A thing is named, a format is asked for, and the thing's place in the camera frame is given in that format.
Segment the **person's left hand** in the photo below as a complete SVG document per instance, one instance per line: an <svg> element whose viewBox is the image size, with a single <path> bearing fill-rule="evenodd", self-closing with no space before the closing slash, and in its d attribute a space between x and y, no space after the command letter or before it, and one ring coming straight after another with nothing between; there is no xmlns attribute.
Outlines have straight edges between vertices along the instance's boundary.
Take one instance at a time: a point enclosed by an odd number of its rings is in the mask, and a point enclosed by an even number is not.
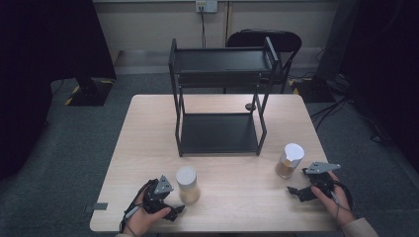
<svg viewBox="0 0 419 237"><path fill-rule="evenodd" d="M128 219L123 234L131 237L141 237L156 221L165 217L170 211L170 207L165 207L155 213L147 213L140 207Z"/></svg>

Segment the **jar of brown powder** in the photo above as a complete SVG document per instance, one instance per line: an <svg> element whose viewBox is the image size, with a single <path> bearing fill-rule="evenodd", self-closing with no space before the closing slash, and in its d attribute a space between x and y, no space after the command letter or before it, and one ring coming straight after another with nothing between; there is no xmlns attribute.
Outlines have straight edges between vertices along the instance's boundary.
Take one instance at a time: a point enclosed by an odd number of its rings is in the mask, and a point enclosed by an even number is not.
<svg viewBox="0 0 419 237"><path fill-rule="evenodd" d="M281 158L276 166L276 173L285 179L289 178L295 168L298 166L305 152L303 148L296 143L289 143L285 146Z"/></svg>

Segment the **white wall socket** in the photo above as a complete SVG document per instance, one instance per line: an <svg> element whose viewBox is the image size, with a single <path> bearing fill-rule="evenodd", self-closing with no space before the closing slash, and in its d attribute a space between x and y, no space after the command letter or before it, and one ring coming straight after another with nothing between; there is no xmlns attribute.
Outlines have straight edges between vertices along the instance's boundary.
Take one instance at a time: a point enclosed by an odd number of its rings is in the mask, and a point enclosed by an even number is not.
<svg viewBox="0 0 419 237"><path fill-rule="evenodd" d="M197 0L195 5L198 13L216 13L218 10L217 0Z"/></svg>

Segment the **person's right hand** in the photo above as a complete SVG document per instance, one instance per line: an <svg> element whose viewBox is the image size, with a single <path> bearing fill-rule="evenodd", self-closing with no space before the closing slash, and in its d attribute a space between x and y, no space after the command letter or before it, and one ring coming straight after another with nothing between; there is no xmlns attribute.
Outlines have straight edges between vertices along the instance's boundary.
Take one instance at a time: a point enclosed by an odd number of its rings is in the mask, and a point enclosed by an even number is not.
<svg viewBox="0 0 419 237"><path fill-rule="evenodd" d="M356 220L356 216L348 204L347 196L340 186L334 186L334 198L329 198L318 187L315 186L311 187L311 191L324 204L326 210L334 218L339 227L349 223L350 221Z"/></svg>

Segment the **black chair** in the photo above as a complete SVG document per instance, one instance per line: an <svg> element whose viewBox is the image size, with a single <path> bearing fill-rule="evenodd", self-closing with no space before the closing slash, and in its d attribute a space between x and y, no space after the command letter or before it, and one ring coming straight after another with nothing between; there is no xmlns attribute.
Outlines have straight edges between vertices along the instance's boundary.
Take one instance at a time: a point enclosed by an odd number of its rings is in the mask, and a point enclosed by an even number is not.
<svg viewBox="0 0 419 237"><path fill-rule="evenodd" d="M227 42L227 47L249 47L249 46L262 46L265 38L269 38L277 57L281 60L283 69L276 73L277 78L274 83L281 85L280 92L285 91L285 85L292 67L293 59L299 52L302 41L301 38L288 31L277 30L257 30L246 29L232 34Z"/></svg>

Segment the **black two-tier metal rack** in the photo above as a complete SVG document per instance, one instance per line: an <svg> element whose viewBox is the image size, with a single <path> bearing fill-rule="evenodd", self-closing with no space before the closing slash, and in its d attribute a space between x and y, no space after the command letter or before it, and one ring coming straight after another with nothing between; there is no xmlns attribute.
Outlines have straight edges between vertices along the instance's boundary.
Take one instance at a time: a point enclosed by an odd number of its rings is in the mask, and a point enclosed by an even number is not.
<svg viewBox="0 0 419 237"><path fill-rule="evenodd" d="M280 60L270 39L262 46L224 48L179 48L171 44L168 67L176 111L175 137L178 152L185 154L261 153L267 128L256 132L253 113L259 120L270 93L258 96L264 76L272 85ZM186 88L250 87L250 104L255 111L235 113L188 113L185 110L183 90Z"/></svg>

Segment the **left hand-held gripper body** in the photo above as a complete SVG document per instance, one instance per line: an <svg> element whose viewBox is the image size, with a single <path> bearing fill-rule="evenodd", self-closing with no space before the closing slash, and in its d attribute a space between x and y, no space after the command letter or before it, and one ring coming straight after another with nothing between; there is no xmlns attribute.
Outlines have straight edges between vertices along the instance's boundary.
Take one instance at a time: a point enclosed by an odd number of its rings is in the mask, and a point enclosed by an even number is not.
<svg viewBox="0 0 419 237"><path fill-rule="evenodd" d="M145 186L143 196L143 207L148 213L156 213L159 210L169 207L172 213L173 207L166 204L164 199L173 191L168 179L162 175L159 179L149 180Z"/></svg>

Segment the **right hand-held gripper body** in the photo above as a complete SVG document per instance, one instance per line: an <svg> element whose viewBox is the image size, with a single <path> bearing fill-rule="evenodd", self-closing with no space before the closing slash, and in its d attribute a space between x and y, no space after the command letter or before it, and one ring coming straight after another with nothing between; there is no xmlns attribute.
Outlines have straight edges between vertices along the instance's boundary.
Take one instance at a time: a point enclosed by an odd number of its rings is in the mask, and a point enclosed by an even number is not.
<svg viewBox="0 0 419 237"><path fill-rule="evenodd" d="M334 190L333 179L328 174L329 171L340 169L340 164L331 164L324 162L313 162L308 168L303 168L302 172L308 177L309 181L329 198Z"/></svg>

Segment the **grey tape strip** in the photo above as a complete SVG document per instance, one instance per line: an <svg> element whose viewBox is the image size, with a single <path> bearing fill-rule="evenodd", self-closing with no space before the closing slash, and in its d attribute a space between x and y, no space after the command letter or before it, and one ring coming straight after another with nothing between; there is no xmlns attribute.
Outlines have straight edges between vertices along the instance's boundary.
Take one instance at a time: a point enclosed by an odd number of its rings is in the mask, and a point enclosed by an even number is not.
<svg viewBox="0 0 419 237"><path fill-rule="evenodd" d="M108 207L108 204L106 202L95 202L90 205L86 205L84 207L84 212L90 213L95 210L106 210Z"/></svg>

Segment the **jar of pale powder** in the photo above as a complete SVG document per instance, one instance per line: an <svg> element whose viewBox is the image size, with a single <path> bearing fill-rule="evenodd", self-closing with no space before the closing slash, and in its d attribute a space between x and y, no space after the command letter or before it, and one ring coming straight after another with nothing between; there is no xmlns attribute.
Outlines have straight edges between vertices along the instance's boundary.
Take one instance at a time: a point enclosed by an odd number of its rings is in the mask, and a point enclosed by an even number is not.
<svg viewBox="0 0 419 237"><path fill-rule="evenodd" d="M199 199L201 190L198 186L197 172L193 167L181 167L177 171L176 181L179 186L179 196L183 203L189 204Z"/></svg>

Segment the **dark grey upright panel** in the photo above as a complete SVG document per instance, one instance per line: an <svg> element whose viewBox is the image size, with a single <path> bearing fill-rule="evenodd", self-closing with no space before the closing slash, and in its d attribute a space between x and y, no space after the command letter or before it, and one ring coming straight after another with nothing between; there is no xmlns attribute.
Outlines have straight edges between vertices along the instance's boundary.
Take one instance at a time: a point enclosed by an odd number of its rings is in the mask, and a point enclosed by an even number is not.
<svg viewBox="0 0 419 237"><path fill-rule="evenodd" d="M320 59L315 77L332 81L339 73L361 0L339 0L325 51Z"/></svg>

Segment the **black stand base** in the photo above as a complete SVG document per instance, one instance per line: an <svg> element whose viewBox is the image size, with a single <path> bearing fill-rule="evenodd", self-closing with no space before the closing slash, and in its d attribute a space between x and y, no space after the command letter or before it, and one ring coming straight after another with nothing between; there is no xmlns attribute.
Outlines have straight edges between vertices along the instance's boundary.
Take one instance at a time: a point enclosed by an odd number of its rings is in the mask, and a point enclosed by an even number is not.
<svg viewBox="0 0 419 237"><path fill-rule="evenodd" d="M65 106L102 107L114 85L113 80L96 80L90 77L78 77L76 81L78 85L64 103Z"/></svg>
<svg viewBox="0 0 419 237"><path fill-rule="evenodd" d="M300 95L305 103L334 103L335 99L331 94L325 80L302 78L293 79L291 88L294 94Z"/></svg>

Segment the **dark curtain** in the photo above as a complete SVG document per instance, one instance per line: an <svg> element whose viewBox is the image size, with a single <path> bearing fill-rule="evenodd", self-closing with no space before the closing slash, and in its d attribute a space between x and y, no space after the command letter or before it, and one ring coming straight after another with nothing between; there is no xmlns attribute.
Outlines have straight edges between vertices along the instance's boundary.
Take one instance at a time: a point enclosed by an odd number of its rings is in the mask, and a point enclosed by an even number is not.
<svg viewBox="0 0 419 237"><path fill-rule="evenodd" d="M0 181L36 144L55 80L114 79L93 0L0 0Z"/></svg>
<svg viewBox="0 0 419 237"><path fill-rule="evenodd" d="M360 0L342 69L393 142L419 164L419 0Z"/></svg>

